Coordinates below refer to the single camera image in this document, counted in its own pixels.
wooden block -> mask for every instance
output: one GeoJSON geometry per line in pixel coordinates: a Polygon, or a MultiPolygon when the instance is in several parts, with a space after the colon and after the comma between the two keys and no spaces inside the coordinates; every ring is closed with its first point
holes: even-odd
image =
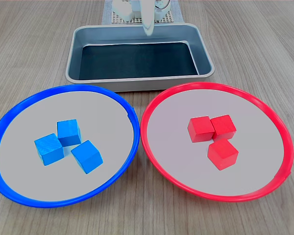
{"type": "Polygon", "coordinates": [[[49,165],[64,158],[62,144],[55,133],[35,140],[35,145],[44,165],[49,165]]]}
{"type": "Polygon", "coordinates": [[[86,174],[90,173],[103,163],[101,154],[90,141],[85,141],[72,149],[71,152],[86,174]]]}
{"type": "Polygon", "coordinates": [[[214,141],[221,139],[229,140],[236,132],[236,127],[234,126],[230,115],[212,118],[211,123],[215,129],[215,133],[212,136],[214,141]]]}
{"type": "Polygon", "coordinates": [[[209,141],[215,132],[208,116],[192,118],[188,124],[188,131],[193,143],[209,141]]]}
{"type": "Polygon", "coordinates": [[[57,122],[57,129],[58,139],[63,147],[82,143],[76,119],[57,122]]]}
{"type": "Polygon", "coordinates": [[[208,158],[219,170],[234,165],[238,154],[238,150],[227,139],[216,141],[208,148],[208,158]]]}

blue wooden block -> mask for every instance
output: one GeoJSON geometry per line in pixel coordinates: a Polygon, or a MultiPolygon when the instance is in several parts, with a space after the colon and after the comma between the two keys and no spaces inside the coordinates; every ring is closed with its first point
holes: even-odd
{"type": "Polygon", "coordinates": [[[55,133],[42,137],[34,142],[44,165],[49,165],[64,158],[62,144],[55,133]]]}
{"type": "Polygon", "coordinates": [[[57,122],[58,139],[63,147],[82,143],[77,120],[57,122]]]}
{"type": "Polygon", "coordinates": [[[101,154],[90,141],[85,141],[72,149],[71,152],[86,174],[103,163],[101,154]]]}

wooden table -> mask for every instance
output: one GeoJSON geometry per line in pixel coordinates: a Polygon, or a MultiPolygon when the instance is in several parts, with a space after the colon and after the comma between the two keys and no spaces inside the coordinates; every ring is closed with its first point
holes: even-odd
{"type": "MultiPolygon", "coordinates": [[[[100,24],[103,1],[0,1],[0,118],[23,99],[69,84],[73,31],[100,24]]],[[[181,1],[216,66],[209,81],[266,102],[294,141],[294,1],[181,1]]],[[[121,94],[139,119],[159,92],[121,94]]],[[[294,235],[294,166],[274,193],[247,203],[197,198],[164,179],[140,145],[126,173],[82,203],[35,209],[0,194],[0,235],[294,235]]]]}

red wooden block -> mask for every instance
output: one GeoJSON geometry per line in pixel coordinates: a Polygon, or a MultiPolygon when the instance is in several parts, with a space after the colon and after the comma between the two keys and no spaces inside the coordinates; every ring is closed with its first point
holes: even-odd
{"type": "Polygon", "coordinates": [[[211,123],[215,129],[215,133],[212,136],[212,139],[214,141],[218,141],[221,139],[229,140],[234,136],[236,132],[236,128],[230,115],[212,118],[211,123]]]}
{"type": "Polygon", "coordinates": [[[209,141],[215,132],[208,116],[192,118],[187,129],[193,143],[209,141]]]}
{"type": "Polygon", "coordinates": [[[238,154],[239,152],[227,139],[216,141],[208,148],[208,158],[219,170],[234,165],[238,154]]]}

blue rim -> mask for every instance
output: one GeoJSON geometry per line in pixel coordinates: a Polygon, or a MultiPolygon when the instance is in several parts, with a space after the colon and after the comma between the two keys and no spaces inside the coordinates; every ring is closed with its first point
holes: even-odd
{"type": "Polygon", "coordinates": [[[11,123],[11,121],[24,109],[28,108],[32,104],[45,99],[47,97],[56,95],[56,94],[61,94],[61,93],[66,93],[66,92],[96,92],[100,93],[103,95],[106,95],[118,103],[120,103],[125,110],[127,111],[128,118],[130,119],[132,126],[133,126],[133,132],[134,132],[134,140],[133,140],[133,145],[132,149],[123,164],[123,166],[120,168],[120,170],[111,178],[109,179],[106,183],[101,185],[99,188],[83,195],[80,197],[76,197],[73,199],[69,200],[64,200],[64,201],[56,201],[56,202],[44,202],[44,201],[38,201],[38,200],[33,200],[26,198],[15,191],[13,191],[3,180],[1,174],[0,174],[0,193],[2,193],[5,197],[9,198],[10,200],[17,202],[19,204],[25,205],[25,206],[30,206],[30,207],[38,207],[38,208],[55,208],[55,207],[63,207],[63,206],[68,206],[72,205],[81,201],[84,201],[90,197],[95,196],[96,194],[104,191],[106,188],[111,186],[129,167],[131,162],[133,161],[137,149],[138,149],[138,144],[140,140],[140,127],[139,127],[139,122],[138,118],[136,116],[136,113],[134,111],[134,108],[130,106],[130,104],[123,99],[121,96],[118,94],[109,91],[104,88],[100,87],[95,87],[95,86],[90,86],[90,85],[66,85],[66,86],[60,86],[60,87],[55,87],[51,88],[42,92],[39,92],[35,95],[30,96],[29,98],[23,100],[16,106],[14,106],[9,112],[7,112],[3,118],[0,120],[0,142],[1,139],[11,123]]]}

